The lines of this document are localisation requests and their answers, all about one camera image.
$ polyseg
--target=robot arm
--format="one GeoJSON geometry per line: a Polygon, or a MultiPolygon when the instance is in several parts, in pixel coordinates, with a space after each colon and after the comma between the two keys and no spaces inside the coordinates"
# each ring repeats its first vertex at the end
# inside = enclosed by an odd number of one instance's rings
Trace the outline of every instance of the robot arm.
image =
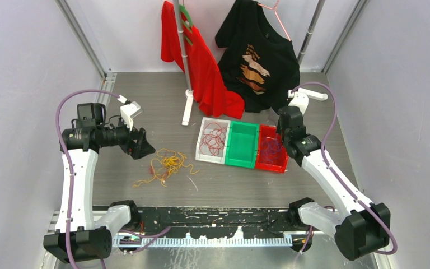
{"type": "Polygon", "coordinates": [[[69,164],[65,154],[64,183],[60,214],[55,234],[44,237],[44,248],[64,263],[68,263],[65,233],[71,234],[72,255],[76,262],[108,258],[113,237],[120,229],[133,230],[140,216],[133,201],[120,201],[110,205],[107,213],[94,221],[93,175],[100,148],[120,146],[134,160],[154,153],[147,142],[144,128],[133,127],[133,118],[141,112],[136,102],[123,100],[118,125],[105,126],[106,111],[102,104],[80,104],[77,107],[76,126],[62,132],[64,143],[73,160],[73,197],[69,200],[69,164]],[[71,201],[70,231],[67,231],[67,208],[71,201]]]}
{"type": "Polygon", "coordinates": [[[311,225],[323,231],[335,240],[342,254],[353,261],[389,244],[386,231],[357,201],[368,205],[388,228],[390,211],[383,203],[376,205],[361,193],[335,165],[328,151],[322,152],[320,140],[306,133],[303,114],[309,103],[308,96],[305,91],[290,96],[293,99],[289,106],[279,110],[277,131],[288,155],[319,183],[337,212],[304,198],[289,205],[288,218],[292,225],[311,225]],[[357,198],[354,199],[347,189],[357,198]]]}

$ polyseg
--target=green plastic bin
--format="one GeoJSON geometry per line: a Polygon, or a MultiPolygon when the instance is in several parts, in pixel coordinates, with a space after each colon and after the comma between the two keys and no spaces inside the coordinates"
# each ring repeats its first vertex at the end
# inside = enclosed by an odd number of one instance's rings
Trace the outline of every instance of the green plastic bin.
{"type": "Polygon", "coordinates": [[[225,164],[254,169],[258,153],[258,135],[258,124],[232,121],[225,164]]]}

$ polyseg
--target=plastic bin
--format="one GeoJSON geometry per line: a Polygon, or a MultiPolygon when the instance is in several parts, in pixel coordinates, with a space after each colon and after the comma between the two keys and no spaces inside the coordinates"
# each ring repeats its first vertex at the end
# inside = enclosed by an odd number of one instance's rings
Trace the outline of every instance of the plastic bin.
{"type": "Polygon", "coordinates": [[[288,160],[289,156],[282,145],[281,136],[276,133],[276,127],[260,125],[255,169],[284,173],[288,160]]]}
{"type": "Polygon", "coordinates": [[[229,134],[229,120],[203,118],[202,125],[200,126],[199,138],[197,139],[197,148],[195,149],[195,159],[198,161],[207,161],[209,163],[225,164],[229,134]],[[225,129],[225,137],[223,137],[223,134],[216,129],[225,129]],[[210,133],[213,134],[212,137],[207,136],[207,134],[210,133]],[[208,145],[223,145],[223,148],[218,150],[210,150],[208,145]]]}
{"type": "Polygon", "coordinates": [[[259,125],[231,122],[225,164],[255,168],[259,125]]]}

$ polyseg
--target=pink hanger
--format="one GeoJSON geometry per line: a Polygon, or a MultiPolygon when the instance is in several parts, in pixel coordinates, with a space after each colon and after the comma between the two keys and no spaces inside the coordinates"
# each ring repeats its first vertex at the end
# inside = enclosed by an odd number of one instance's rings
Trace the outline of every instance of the pink hanger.
{"type": "Polygon", "coordinates": [[[288,37],[288,40],[291,41],[291,38],[289,37],[288,32],[286,31],[286,28],[284,28],[284,25],[283,25],[283,23],[281,22],[281,19],[278,16],[278,11],[277,11],[277,9],[278,9],[278,3],[279,3],[279,0],[276,1],[276,4],[274,4],[274,7],[267,7],[267,6],[265,6],[263,4],[260,4],[260,3],[258,3],[258,6],[262,6],[264,8],[267,8],[269,10],[273,10],[274,11],[274,14],[276,15],[276,18],[278,18],[279,24],[281,24],[281,27],[283,28],[284,33],[286,33],[286,36],[288,37]]]}

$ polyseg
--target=black motor joint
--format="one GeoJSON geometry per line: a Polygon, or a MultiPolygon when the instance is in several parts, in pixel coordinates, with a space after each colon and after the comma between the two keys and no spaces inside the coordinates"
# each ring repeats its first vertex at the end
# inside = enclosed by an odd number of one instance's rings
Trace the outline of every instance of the black motor joint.
{"type": "Polygon", "coordinates": [[[77,106],[77,111],[75,128],[65,129],[62,132],[68,150],[92,149],[99,153],[102,147],[120,146],[123,152],[134,160],[156,152],[147,142],[144,128],[137,130],[133,127],[129,130],[121,117],[116,127],[106,126],[106,107],[103,104],[80,104],[77,106]]]}
{"type": "Polygon", "coordinates": [[[290,158],[301,166],[309,152],[320,149],[320,140],[306,133],[302,112],[297,106],[285,106],[279,110],[276,132],[281,135],[283,146],[290,158]]]}

